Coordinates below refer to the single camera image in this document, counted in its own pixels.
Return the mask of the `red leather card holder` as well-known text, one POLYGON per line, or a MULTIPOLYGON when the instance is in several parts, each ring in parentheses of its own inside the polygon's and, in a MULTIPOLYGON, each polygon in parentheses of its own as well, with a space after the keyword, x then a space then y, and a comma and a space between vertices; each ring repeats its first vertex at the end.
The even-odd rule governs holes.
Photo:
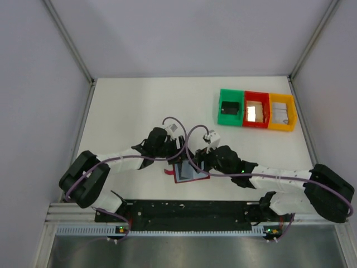
POLYGON ((175 184, 210 179, 209 175, 198 173, 187 160, 178 164, 173 164, 171 170, 164 169, 164 173, 172 176, 175 184))

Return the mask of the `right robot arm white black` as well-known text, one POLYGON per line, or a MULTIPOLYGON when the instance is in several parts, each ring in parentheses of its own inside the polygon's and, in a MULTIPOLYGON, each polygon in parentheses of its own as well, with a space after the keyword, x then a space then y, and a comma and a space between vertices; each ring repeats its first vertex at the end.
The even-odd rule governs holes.
POLYGON ((227 145, 197 150, 192 162, 199 170, 230 177, 241 188, 265 190, 261 210, 279 216, 316 213, 334 223, 345 223, 351 215, 355 189, 326 165, 294 171, 264 167, 240 159, 227 145))

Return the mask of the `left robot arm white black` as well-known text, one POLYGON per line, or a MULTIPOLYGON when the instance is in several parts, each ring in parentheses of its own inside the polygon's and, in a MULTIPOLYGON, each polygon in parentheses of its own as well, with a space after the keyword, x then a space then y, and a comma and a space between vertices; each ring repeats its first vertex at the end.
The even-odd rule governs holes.
POLYGON ((111 175, 129 170, 140 170, 155 161, 175 162, 180 149, 174 133, 175 124, 155 127, 140 144, 116 154, 96 155, 83 151, 59 181, 65 200, 80 208, 100 208, 114 213, 124 200, 104 186, 111 175))

